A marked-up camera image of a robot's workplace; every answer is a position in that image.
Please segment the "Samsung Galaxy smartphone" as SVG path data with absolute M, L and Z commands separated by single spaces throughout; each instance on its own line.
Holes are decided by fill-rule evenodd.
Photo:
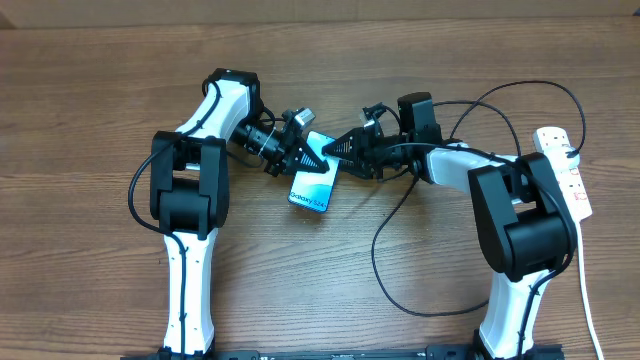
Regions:
M 328 210 L 339 160 L 333 156 L 323 155 L 322 148 L 333 141 L 334 139 L 327 135 L 315 131 L 309 133 L 307 144 L 321 160 L 327 161 L 329 170 L 325 173 L 298 171 L 288 196 L 288 201 L 291 204 L 318 213 L 324 213 Z

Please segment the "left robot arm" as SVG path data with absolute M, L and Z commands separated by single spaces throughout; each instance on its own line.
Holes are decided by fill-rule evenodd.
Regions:
M 201 90 L 203 102 L 184 125 L 154 135 L 147 163 L 150 213 L 169 259 L 168 324 L 157 359 L 214 356 L 212 263 L 230 204 L 228 144 L 266 160 L 272 176 L 329 168 L 302 137 L 315 118 L 310 109 L 285 111 L 281 128 L 262 120 L 268 110 L 256 74 L 218 68 Z

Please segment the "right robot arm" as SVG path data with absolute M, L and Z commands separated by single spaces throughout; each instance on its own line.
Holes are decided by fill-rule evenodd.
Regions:
M 561 359 L 561 346 L 540 346 L 533 328 L 548 283 L 572 261 L 579 226 L 549 158 L 540 152 L 501 156 L 444 138 L 428 92 L 400 97 L 399 132 L 386 136 L 383 104 L 362 111 L 363 126 L 324 146 L 342 171 L 381 179 L 405 167 L 416 181 L 471 198 L 477 238 L 493 271 L 485 317 L 469 345 L 430 345 L 430 359 Z

